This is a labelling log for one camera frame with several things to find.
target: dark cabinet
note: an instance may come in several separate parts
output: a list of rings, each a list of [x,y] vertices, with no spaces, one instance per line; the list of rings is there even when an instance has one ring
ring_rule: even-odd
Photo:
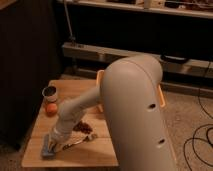
[[[61,73],[51,0],[0,11],[0,139],[15,145],[38,112],[42,88]]]

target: wooden table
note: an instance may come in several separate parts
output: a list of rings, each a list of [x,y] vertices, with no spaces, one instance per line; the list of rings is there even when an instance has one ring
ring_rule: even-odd
[[[74,98],[95,85],[95,80],[53,80],[50,85],[56,86],[59,94],[57,103],[64,98]],[[91,142],[85,142],[75,147],[56,154],[54,159],[44,160],[40,152],[43,145],[43,137],[49,133],[57,120],[57,115],[47,117],[44,110],[44,102],[40,108],[31,138],[28,142],[23,160],[23,167],[97,167],[117,166],[114,149],[108,132],[108,128],[97,107],[87,110],[83,121],[87,122],[98,134],[98,138]],[[70,141],[82,139],[82,133],[73,131]]]

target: hole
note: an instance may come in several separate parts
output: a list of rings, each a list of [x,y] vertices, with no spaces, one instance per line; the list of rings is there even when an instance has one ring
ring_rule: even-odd
[[[165,139],[158,141],[157,148],[163,147],[164,143],[165,143]]]
[[[153,110],[155,107],[156,107],[156,105],[153,103],[153,104],[149,105],[148,110],[149,111]]]

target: cord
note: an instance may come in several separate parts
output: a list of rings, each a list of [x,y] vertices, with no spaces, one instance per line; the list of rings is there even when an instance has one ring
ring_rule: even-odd
[[[206,77],[206,74],[207,74],[207,72],[208,72],[208,70],[209,70],[209,68],[210,68],[210,65],[211,65],[211,62],[209,61],[209,64],[208,64],[208,66],[206,67],[206,69],[205,69],[205,71],[204,71],[204,74],[203,74],[203,77],[202,77],[203,79]],[[203,110],[203,112],[204,112],[207,116],[209,116],[211,119],[213,119],[212,114],[210,114],[210,113],[205,109],[205,107],[203,106],[203,104],[202,104],[202,102],[201,102],[201,99],[200,99],[200,92],[201,92],[201,85],[199,86],[199,89],[198,89],[198,96],[197,96],[197,97],[198,97],[199,105],[200,105],[201,109]],[[198,132],[201,128],[205,128],[205,127],[209,127],[209,128],[207,129],[207,131],[206,131],[206,139],[196,137],[197,132]],[[186,164],[187,164],[187,166],[188,166],[188,168],[189,168],[190,171],[192,171],[192,168],[191,168],[191,166],[190,166],[190,164],[189,164],[189,161],[188,161],[188,159],[187,159],[187,157],[186,157],[186,145],[187,145],[187,143],[190,142],[190,141],[192,141],[192,149],[193,149],[193,152],[194,152],[194,154],[196,155],[196,157],[197,157],[202,163],[206,164],[207,166],[213,167],[213,163],[209,163],[209,162],[205,161],[204,159],[202,159],[202,158],[200,157],[200,155],[198,154],[196,148],[195,148],[195,140],[203,141],[203,142],[207,143],[208,145],[210,145],[210,146],[213,148],[213,142],[210,140],[210,137],[209,137],[209,133],[210,133],[210,131],[212,131],[212,130],[213,130],[213,124],[201,125],[201,126],[199,126],[199,127],[194,131],[193,137],[187,139],[187,140],[184,142],[184,145],[183,145],[184,159],[185,159]]]
[[[207,166],[213,167],[213,163],[209,163],[209,162],[205,161],[204,159],[202,159],[202,158],[200,157],[200,155],[198,154],[196,148],[195,148],[195,140],[203,141],[203,142],[207,143],[208,145],[210,145],[210,146],[213,148],[212,144],[209,143],[209,140],[208,140],[209,137],[207,138],[207,136],[206,136],[207,140],[206,140],[206,139],[203,139],[203,138],[196,137],[196,134],[197,134],[198,130],[200,130],[201,128],[204,128],[204,127],[209,127],[209,126],[211,126],[210,128],[208,128],[208,130],[210,131],[210,130],[213,129],[213,124],[201,125],[200,127],[198,127],[198,128],[194,131],[193,137],[187,139],[187,140],[184,142],[184,145],[183,145],[184,159],[185,159],[186,164],[187,164],[187,166],[189,167],[189,170],[190,170],[190,171],[192,171],[192,168],[191,168],[191,166],[190,166],[190,164],[189,164],[189,162],[188,162],[188,159],[187,159],[187,157],[186,157],[186,144],[187,144],[188,142],[190,142],[190,141],[192,141],[192,149],[193,149],[193,152],[194,152],[194,154],[196,155],[196,157],[197,157],[201,162],[205,163]]]

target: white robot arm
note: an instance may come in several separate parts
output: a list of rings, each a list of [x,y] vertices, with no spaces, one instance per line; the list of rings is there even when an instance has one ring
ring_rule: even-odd
[[[66,141],[83,117],[82,111],[101,99],[122,171],[176,171],[160,111],[157,89],[161,79],[161,65],[149,55],[112,63],[104,72],[100,88],[94,87],[59,106],[59,119],[50,133],[50,141]]]

